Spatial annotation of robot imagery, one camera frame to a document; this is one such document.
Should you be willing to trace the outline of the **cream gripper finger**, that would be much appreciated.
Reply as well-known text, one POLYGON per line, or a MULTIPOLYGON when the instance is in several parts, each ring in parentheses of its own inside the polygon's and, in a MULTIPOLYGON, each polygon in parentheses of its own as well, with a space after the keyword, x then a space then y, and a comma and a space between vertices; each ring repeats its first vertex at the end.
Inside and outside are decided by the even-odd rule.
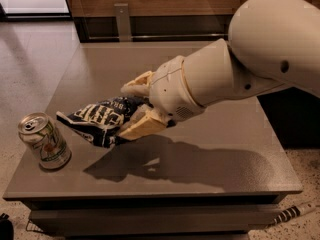
POLYGON ((117 136, 132 141, 144 136, 164 130, 168 125, 168 118, 158 109, 144 104, 139 106, 129 121, 124 123, 117 132, 117 136))
POLYGON ((150 83, 154 73, 152 71, 144 72, 143 74, 136 77, 134 80, 131 80, 124 84, 121 87, 121 92, 125 95, 133 95, 146 97, 149 95, 150 83))

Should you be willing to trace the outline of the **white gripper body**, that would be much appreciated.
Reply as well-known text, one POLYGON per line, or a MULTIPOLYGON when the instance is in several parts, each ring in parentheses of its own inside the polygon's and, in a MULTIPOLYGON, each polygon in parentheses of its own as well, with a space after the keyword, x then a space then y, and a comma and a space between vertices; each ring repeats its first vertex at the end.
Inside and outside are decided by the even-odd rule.
POLYGON ((183 56, 162 64, 153 74, 149 101, 175 122, 186 121, 202 114, 205 108, 192 97, 183 69, 183 56))

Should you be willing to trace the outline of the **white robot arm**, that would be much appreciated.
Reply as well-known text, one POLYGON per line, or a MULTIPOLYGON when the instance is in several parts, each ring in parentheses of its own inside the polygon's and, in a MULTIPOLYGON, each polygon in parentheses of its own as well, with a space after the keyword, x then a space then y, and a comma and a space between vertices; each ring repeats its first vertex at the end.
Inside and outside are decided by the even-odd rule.
POLYGON ((149 103, 117 135, 135 140, 212 104, 290 87, 320 96, 320 10, 305 0, 248 0, 232 17, 226 40, 177 56, 121 88, 149 103))

